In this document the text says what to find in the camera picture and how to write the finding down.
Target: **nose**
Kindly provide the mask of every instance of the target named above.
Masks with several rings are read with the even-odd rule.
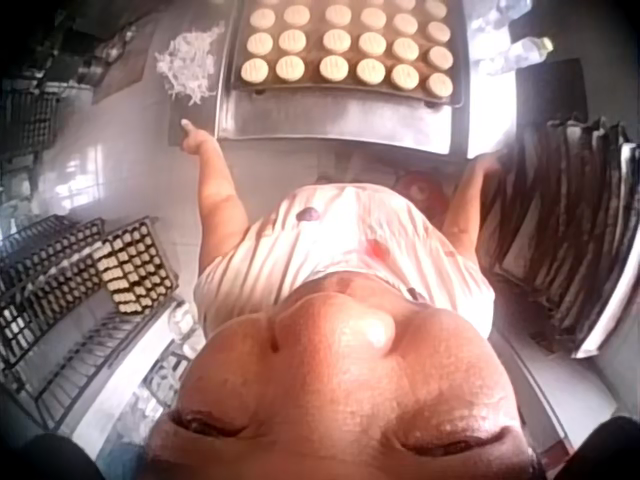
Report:
[[[334,360],[384,356],[395,336],[389,314],[336,293],[306,297],[274,321],[281,350],[338,357]]]

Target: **finger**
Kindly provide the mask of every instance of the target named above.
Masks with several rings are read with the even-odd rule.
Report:
[[[182,125],[182,128],[184,128],[187,133],[191,133],[197,130],[196,127],[193,126],[193,123],[191,123],[186,118],[180,120],[180,125]]]

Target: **plastic container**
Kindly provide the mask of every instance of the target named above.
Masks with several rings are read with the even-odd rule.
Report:
[[[479,70],[486,75],[500,75],[518,68],[544,62],[553,50],[553,42],[547,38],[527,37],[493,57],[480,61]]]
[[[521,17],[533,6],[533,0],[498,0],[497,5],[484,17],[473,22],[474,30],[500,30],[512,20]]]

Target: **small cookie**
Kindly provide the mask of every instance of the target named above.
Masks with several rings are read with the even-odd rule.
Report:
[[[400,64],[391,72],[391,81],[400,90],[410,91],[420,83],[420,75],[412,66]]]
[[[284,11],[284,21],[292,27],[302,27],[309,23],[311,12],[304,5],[292,5]]]
[[[416,0],[396,0],[396,5],[402,10],[413,10],[416,6]]]
[[[453,83],[444,73],[434,73],[427,80],[427,88],[436,97],[446,98],[453,93]]]
[[[242,65],[240,76],[245,82],[262,83],[269,75],[269,65],[261,58],[252,58]]]
[[[264,32],[254,33],[247,40],[247,50],[256,57],[262,57],[273,49],[273,38]]]
[[[349,64],[338,55],[329,55],[320,62],[320,74],[330,82],[339,82],[349,74]]]
[[[439,70],[449,70],[453,65],[453,55],[444,47],[433,47],[427,54],[429,63]]]
[[[298,53],[307,46],[307,37],[300,30],[287,30],[280,35],[278,45],[287,53]]]
[[[387,49],[387,41],[379,33],[367,32],[360,36],[358,47],[367,55],[378,57]]]
[[[447,16],[447,6],[439,0],[427,0],[424,8],[435,20],[442,20]]]
[[[381,30],[387,23],[387,16],[379,8],[365,8],[360,14],[360,21],[372,30]]]
[[[249,23],[253,28],[266,30],[267,28],[273,27],[273,24],[276,23],[276,14],[273,13],[273,10],[270,8],[259,8],[251,14]]]
[[[399,38],[393,42],[391,52],[400,60],[413,62],[420,55],[420,48],[410,38]]]
[[[413,35],[418,31],[418,21],[408,13],[399,13],[393,19],[393,26],[403,35]]]
[[[304,62],[295,55],[282,57],[276,64],[276,73],[285,82],[295,82],[304,75]]]
[[[356,68],[356,75],[367,85],[378,85],[386,74],[384,65],[374,58],[365,58]]]
[[[333,53],[344,53],[351,48],[351,35],[337,28],[329,30],[322,37],[324,48]]]
[[[436,43],[447,43],[451,39],[451,30],[444,23],[431,22],[427,25],[427,37]]]
[[[324,17],[334,27],[344,27],[351,22],[351,10],[344,5],[332,5],[327,8]]]

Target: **eye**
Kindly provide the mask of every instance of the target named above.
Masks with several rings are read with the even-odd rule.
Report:
[[[212,420],[205,418],[204,415],[197,413],[181,414],[174,411],[171,420],[178,427],[187,430],[195,435],[213,438],[234,438],[240,435],[245,429],[230,428],[228,426],[220,426],[212,423]]]

